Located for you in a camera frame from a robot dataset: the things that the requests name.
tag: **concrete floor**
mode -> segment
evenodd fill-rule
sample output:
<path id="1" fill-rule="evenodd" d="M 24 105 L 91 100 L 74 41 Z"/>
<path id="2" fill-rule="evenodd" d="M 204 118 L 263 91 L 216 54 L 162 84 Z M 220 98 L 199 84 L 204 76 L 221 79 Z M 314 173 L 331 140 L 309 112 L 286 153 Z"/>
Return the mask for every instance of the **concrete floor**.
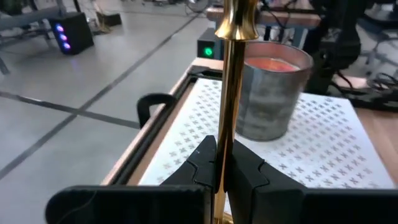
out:
<path id="1" fill-rule="evenodd" d="M 210 25 L 203 16 L 187 16 L 183 6 L 97 1 L 107 11 L 122 12 L 123 25 L 96 36 L 95 46 L 83 53 L 64 56 L 39 38 L 0 52 L 11 71 L 0 75 L 1 224 L 44 223 L 45 204 L 55 192 L 100 183 L 138 129 L 79 116 L 76 109 L 136 127 L 137 100 L 173 87 L 195 58 L 196 39 Z M 89 2 L 82 2 L 93 17 Z M 72 0 L 65 4 L 73 9 Z"/>

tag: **white patterned mat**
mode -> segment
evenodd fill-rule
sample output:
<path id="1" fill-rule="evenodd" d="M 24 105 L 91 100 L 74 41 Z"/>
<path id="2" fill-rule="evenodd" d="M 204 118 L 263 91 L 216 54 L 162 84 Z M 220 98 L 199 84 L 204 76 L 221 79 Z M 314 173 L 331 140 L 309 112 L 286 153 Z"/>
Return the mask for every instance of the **white patterned mat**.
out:
<path id="1" fill-rule="evenodd" d="M 217 135 L 220 95 L 220 81 L 198 79 L 140 185 L 159 185 L 206 135 Z M 302 93 L 285 136 L 269 142 L 235 138 L 307 187 L 394 188 L 346 99 Z M 225 212 L 231 213 L 228 199 Z"/>

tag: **gold rod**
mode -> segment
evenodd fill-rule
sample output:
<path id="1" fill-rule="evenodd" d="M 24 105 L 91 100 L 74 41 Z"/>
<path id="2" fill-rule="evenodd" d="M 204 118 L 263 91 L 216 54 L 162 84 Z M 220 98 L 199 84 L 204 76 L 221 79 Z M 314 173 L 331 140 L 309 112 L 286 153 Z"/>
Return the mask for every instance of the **gold rod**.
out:
<path id="1" fill-rule="evenodd" d="M 224 206 L 232 155 L 236 119 L 243 79 L 245 42 L 225 40 L 223 86 L 221 90 L 220 122 L 216 152 L 216 171 L 218 191 L 215 195 L 214 218 L 216 224 L 223 222 Z"/>

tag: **metal cup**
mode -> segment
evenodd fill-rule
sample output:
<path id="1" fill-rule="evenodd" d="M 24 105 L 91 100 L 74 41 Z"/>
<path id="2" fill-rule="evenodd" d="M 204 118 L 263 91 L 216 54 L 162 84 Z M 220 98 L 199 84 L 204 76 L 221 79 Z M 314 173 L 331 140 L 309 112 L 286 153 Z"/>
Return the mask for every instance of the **metal cup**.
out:
<path id="1" fill-rule="evenodd" d="M 251 57 L 282 60 L 298 69 L 263 70 L 246 63 Z M 312 57 L 298 48 L 275 42 L 247 43 L 236 132 L 256 141 L 282 137 L 312 67 Z"/>

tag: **purple light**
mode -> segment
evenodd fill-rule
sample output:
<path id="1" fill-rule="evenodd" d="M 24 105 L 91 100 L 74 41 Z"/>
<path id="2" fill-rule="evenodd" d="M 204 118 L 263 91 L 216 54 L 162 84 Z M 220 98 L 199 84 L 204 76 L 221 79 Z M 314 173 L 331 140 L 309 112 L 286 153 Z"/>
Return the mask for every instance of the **purple light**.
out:
<path id="1" fill-rule="evenodd" d="M 70 49 L 70 45 L 68 43 L 63 43 L 63 48 L 66 50 Z"/>
<path id="2" fill-rule="evenodd" d="M 60 24 L 55 25 L 55 28 L 59 31 L 59 32 L 63 32 L 63 27 Z"/>
<path id="3" fill-rule="evenodd" d="M 68 37 L 66 37 L 66 36 L 63 35 L 63 34 L 60 35 L 60 38 L 61 38 L 61 40 L 63 40 L 63 41 L 67 41 L 67 40 L 68 40 Z"/>

